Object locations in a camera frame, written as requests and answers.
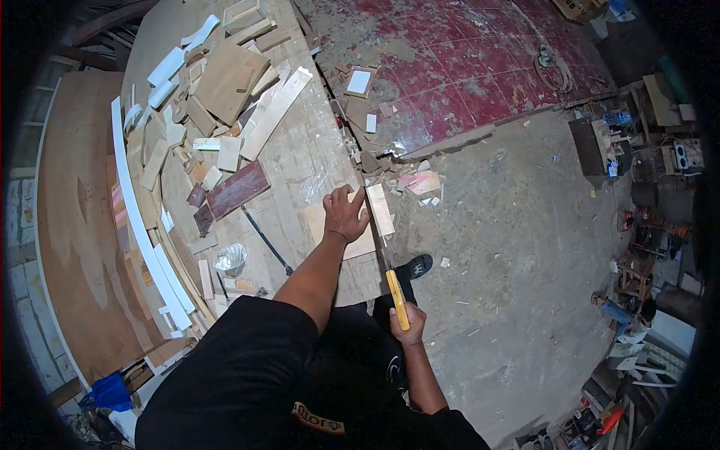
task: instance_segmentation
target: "person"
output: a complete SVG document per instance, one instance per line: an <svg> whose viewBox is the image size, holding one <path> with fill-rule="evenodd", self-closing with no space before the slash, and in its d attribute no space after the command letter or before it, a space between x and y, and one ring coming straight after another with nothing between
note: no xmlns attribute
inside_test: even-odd
<svg viewBox="0 0 720 450"><path fill-rule="evenodd" d="M333 308L345 247L369 223L364 189L350 192L323 198L323 239L274 299L238 298L167 376L138 418L138 449L489 449L425 351L410 280L429 255L396 269L410 329L390 296L373 317L364 303Z"/></svg>
<svg viewBox="0 0 720 450"><path fill-rule="evenodd" d="M645 339L652 327L652 319L657 312L657 305L652 298L640 304L640 308L633 315L614 301L601 295L593 295L590 303L598 305L617 321L615 336L622 343L638 343Z"/></svg>

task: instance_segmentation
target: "blue jeans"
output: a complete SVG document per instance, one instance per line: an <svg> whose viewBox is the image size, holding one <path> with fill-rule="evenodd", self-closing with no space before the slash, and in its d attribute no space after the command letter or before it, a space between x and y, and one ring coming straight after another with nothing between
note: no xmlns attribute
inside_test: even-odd
<svg viewBox="0 0 720 450"><path fill-rule="evenodd" d="M628 325L632 322L632 315L625 308L618 306L610 299L608 299L603 305L603 311L618 321L618 324L615 327L615 336L620 337L625 334L625 331L628 329Z"/></svg>

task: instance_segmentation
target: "wooden workbench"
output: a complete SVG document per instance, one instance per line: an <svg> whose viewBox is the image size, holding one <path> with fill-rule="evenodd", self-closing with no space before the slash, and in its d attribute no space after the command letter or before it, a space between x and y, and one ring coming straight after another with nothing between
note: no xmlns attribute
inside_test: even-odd
<svg viewBox="0 0 720 450"><path fill-rule="evenodd" d="M150 84L147 77L180 39L199 29L210 14L222 19L224 9L235 0L161 0L140 26L122 84L123 104L135 84L135 101L147 104ZM246 207L285 261L294 269L313 250L315 242L305 221L304 210L322 201L325 194L345 183L358 189L359 182L343 146L335 116L330 109L315 64L288 0L268 0L279 30L288 30L292 39L266 52L276 65L289 59L291 69L305 67L313 78L295 100L260 153L271 188ZM199 137L194 127L192 141ZM159 138L157 127L148 126L145 148L153 149ZM204 152L206 161L217 162L217 153ZM192 215L197 211L186 202L191 190L181 161L171 152L161 175L163 203L186 245L199 240ZM272 296L285 282L284 268L274 258L240 209L211 227L219 245L194 256L195 261L212 260L215 253L231 243L243 244L248 258L239 278L253 281ZM221 292L213 277L215 291ZM343 262L336 306L352 305L380 294L381 274L375 252Z"/></svg>

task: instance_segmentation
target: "wooden board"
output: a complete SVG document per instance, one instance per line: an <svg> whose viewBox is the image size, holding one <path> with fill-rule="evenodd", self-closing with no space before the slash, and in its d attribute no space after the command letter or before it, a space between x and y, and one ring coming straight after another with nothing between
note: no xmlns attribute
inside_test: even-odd
<svg viewBox="0 0 720 450"><path fill-rule="evenodd" d="M207 204L215 219L220 220L269 188L263 167L253 161L208 192Z"/></svg>
<svg viewBox="0 0 720 450"><path fill-rule="evenodd" d="M136 83L137 101L146 102L150 87L145 79L155 65L172 47L178 45L181 38L195 32L208 14L221 17L225 8L234 3L234 0L209 0L207 3L189 1L178 7L174 0L160 0L145 16L138 30L125 71L123 94L129 95L130 87ZM264 31L277 26L281 30L288 30L292 39L270 49L266 56L273 61L278 71L279 65L276 64L287 59L292 70L305 67L313 74L313 78L288 109L286 117L273 131L258 156L272 188L247 202L245 207L287 263L297 267L315 248L315 241L303 215L305 207L320 203L325 194L345 183L359 189L360 182L345 151L320 76L290 3L287 0L268 0L268 5L270 15L277 24L272 25L268 21L269 28ZM244 31L228 39L237 39L241 44L257 36L239 36ZM199 137L191 121L186 126L189 127L191 141ZM146 137L148 144L154 145L157 139L158 133L149 130ZM216 153L205 152L205 158L208 166L217 162ZM192 217L196 208L186 202L192 185L187 181L178 158L167 159L161 182L166 209L172 214L183 239L190 247L194 247L193 243L200 240ZM223 247L235 242L242 243L248 250L242 277L251 279L255 288L264 288L272 297L287 280L284 268L242 211L231 212L214 223L207 239L212 236L218 244L194 254L196 260L210 260ZM344 261L336 306L352 305L378 297L381 295L381 279L374 252Z"/></svg>
<svg viewBox="0 0 720 450"><path fill-rule="evenodd" d="M381 236L393 234L395 226L390 218L390 210L387 208L387 200L385 192L382 190L382 184L375 184L365 189L367 199L372 210L372 218L377 226L377 231Z"/></svg>
<svg viewBox="0 0 720 450"><path fill-rule="evenodd" d="M353 201L356 193L357 192L351 192L348 195L349 202ZM363 205L360 209L360 213L362 213L362 210L364 209L366 209L366 207ZM320 244L323 240L323 236L325 235L325 208L323 207L323 204L312 204L305 208L305 220L307 221L307 226L310 227L310 232L312 233L312 239L315 241L315 245ZM357 240L349 243L345 247L343 261L374 251L375 239L372 237L372 228L368 226L368 228L365 229L365 232L362 233Z"/></svg>
<svg viewBox="0 0 720 450"><path fill-rule="evenodd" d="M642 77L645 88L650 95L652 110L655 113L655 120L660 127L672 127L681 125L683 121L678 112L675 98L672 96L670 85L662 73L646 75Z"/></svg>
<svg viewBox="0 0 720 450"><path fill-rule="evenodd" d="M117 72L63 76L37 180L38 256L48 304L89 384L164 341L127 276L109 201L110 102L121 80Z"/></svg>
<svg viewBox="0 0 720 450"><path fill-rule="evenodd" d="M242 74L243 66L252 69L247 79ZM269 66L268 58L223 40L207 64L193 97L226 125L232 125L250 91ZM238 92L238 88L248 89Z"/></svg>

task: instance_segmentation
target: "black shirt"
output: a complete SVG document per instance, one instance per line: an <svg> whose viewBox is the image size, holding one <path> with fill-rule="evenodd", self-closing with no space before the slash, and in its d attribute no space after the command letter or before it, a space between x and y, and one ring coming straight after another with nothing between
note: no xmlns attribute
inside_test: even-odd
<svg viewBox="0 0 720 450"><path fill-rule="evenodd" d="M456 410L411 410L384 374L314 356L287 303L241 297L138 419L138 449L489 449Z"/></svg>

